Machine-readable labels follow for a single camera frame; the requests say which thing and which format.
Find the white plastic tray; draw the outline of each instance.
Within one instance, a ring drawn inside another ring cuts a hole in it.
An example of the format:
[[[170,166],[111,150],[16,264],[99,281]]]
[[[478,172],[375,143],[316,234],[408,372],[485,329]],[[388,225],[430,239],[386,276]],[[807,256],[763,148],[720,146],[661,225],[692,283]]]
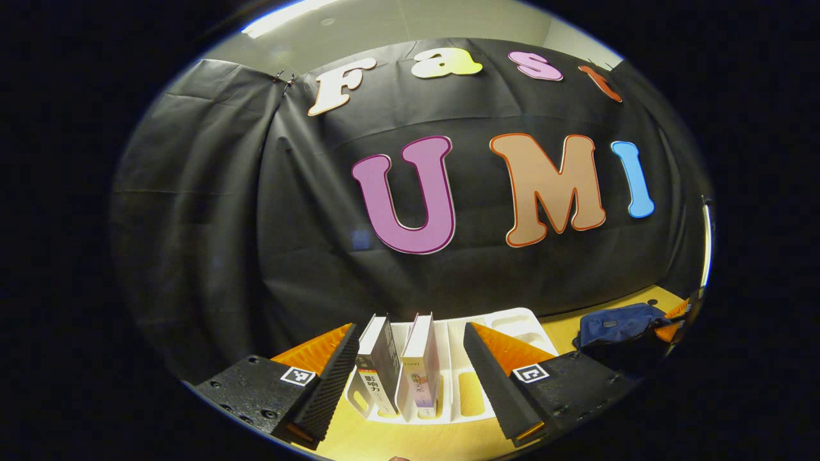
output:
[[[464,326],[467,322],[475,322],[488,326],[505,335],[523,340],[552,355],[558,355],[558,351],[555,350],[552,341],[550,341],[549,337],[544,333],[544,328],[540,322],[538,322],[535,314],[527,308],[513,308],[473,317],[435,320],[433,321],[433,327],[435,328],[441,376],[444,378],[444,395],[440,401],[440,405],[442,406],[440,417],[436,419],[421,419],[417,416],[416,404],[413,402],[412,395],[410,394],[410,386],[408,385],[407,378],[404,376],[403,366],[400,372],[399,386],[394,396],[395,402],[399,407],[399,416],[389,418],[378,414],[375,401],[370,396],[370,392],[367,391],[364,380],[359,376],[356,368],[350,373],[347,385],[344,388],[345,399],[347,399],[365,419],[392,424],[453,424],[494,418],[495,411],[493,411],[490,400],[487,399],[487,394],[483,389],[481,390],[481,397],[484,399],[485,411],[472,416],[463,416],[461,412],[461,394],[458,385],[458,376],[464,372],[475,371],[463,345]],[[407,342],[410,322],[392,323],[391,327],[393,328],[396,349],[401,351]],[[363,408],[356,401],[354,396],[357,392],[367,403],[366,408]]]

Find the ceiling light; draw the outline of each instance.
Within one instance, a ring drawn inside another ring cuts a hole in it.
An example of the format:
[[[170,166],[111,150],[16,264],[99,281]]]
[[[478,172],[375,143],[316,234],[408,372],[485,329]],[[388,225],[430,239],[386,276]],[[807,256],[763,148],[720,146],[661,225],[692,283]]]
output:
[[[338,0],[302,0],[293,5],[268,13],[242,29],[242,33],[257,39],[284,23],[310,11],[315,11]]]

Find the purple letter u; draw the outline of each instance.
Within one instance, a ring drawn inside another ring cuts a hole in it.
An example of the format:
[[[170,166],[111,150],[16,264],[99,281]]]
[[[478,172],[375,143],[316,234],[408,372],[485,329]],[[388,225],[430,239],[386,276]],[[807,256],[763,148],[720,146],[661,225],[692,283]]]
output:
[[[353,177],[362,187],[370,223],[387,246],[402,253],[428,254],[444,248],[453,238],[456,217],[444,167],[444,157],[451,148],[449,138],[431,136],[413,141],[402,150],[404,161],[416,167],[427,208],[427,222],[418,229],[402,226],[396,217],[387,184],[390,157],[374,155],[353,165]]]

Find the letter m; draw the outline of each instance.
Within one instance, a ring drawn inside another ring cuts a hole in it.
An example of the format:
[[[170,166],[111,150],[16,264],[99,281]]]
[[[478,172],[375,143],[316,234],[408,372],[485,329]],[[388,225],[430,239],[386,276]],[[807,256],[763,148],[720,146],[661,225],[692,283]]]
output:
[[[576,212],[572,228],[586,231],[606,220],[595,172],[595,144],[582,135],[564,140],[561,169],[555,167],[532,136],[511,133],[494,137],[490,149],[507,163],[515,207],[515,226],[507,233],[512,247],[537,244],[547,236],[538,218],[538,203],[549,223],[561,234],[567,227],[572,201]]]

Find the wooden table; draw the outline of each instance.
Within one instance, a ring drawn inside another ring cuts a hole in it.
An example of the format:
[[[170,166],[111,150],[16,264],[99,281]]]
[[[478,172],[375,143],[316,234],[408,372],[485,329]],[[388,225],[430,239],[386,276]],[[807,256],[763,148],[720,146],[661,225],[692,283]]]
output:
[[[683,301],[660,287],[651,286],[609,303],[542,317],[539,320],[558,353],[565,354],[575,350],[572,339],[578,334],[582,316],[601,309],[645,303],[650,299],[656,299],[658,303],[655,307],[665,313]],[[469,395],[476,392],[481,391],[462,389],[462,398],[468,399]],[[513,443],[504,438],[495,418],[429,426],[387,424],[362,418],[344,397],[336,407],[327,437],[318,449],[311,451],[298,446],[296,448],[339,461],[388,461],[394,456],[410,461],[480,461],[516,450]]]

